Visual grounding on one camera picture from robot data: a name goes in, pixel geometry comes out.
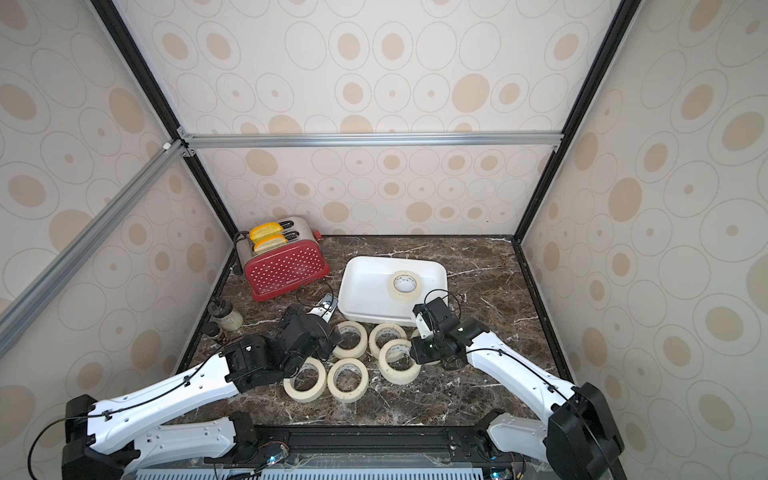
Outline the white rectangular storage tray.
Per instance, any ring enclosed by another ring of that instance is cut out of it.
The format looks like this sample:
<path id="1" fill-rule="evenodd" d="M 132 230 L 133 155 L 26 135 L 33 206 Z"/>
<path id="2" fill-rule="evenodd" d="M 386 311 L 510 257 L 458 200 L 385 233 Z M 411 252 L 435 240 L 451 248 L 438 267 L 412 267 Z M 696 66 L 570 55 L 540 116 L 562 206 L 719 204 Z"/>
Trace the white rectangular storage tray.
<path id="1" fill-rule="evenodd" d="M 396 271 L 415 272 L 422 292 L 415 304 L 401 304 L 388 293 L 388 280 Z M 413 307 L 426 296 L 447 290 L 447 271 L 439 263 L 424 260 L 357 256 L 346 264 L 339 292 L 339 309 L 351 321 L 415 327 Z"/>

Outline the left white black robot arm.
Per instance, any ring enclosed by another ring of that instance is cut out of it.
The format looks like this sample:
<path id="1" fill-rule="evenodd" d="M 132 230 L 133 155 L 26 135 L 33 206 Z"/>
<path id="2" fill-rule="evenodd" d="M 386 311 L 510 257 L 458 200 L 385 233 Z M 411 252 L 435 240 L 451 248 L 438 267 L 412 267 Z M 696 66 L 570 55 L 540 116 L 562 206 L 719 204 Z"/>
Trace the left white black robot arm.
<path id="1" fill-rule="evenodd" d="M 289 306 L 274 337 L 242 336 L 197 366 L 141 390 L 97 401 L 84 394 L 66 404 L 61 475 L 120 479 L 151 465 L 203 457 L 244 462 L 258 450 L 245 413 L 197 424 L 174 419 L 215 401 L 296 376 L 306 361 L 324 361 L 340 343 L 330 325 L 334 299 L 306 311 Z"/>

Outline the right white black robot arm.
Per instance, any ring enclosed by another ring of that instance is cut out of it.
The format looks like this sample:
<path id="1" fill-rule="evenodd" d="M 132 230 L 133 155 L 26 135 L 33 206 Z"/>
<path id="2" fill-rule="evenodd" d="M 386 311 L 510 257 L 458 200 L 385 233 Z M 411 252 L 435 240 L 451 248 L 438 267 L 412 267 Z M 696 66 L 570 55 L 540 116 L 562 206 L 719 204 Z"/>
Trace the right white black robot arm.
<path id="1" fill-rule="evenodd" d="M 459 319 L 441 298 L 415 305 L 412 316 L 419 331 L 410 350 L 416 363 L 466 363 L 493 377 L 536 415 L 531 420 L 502 413 L 490 420 L 481 438 L 494 450 L 543 461 L 561 479 L 626 477 L 619 460 L 625 445 L 597 387 L 576 386 L 547 373 L 483 323 Z"/>

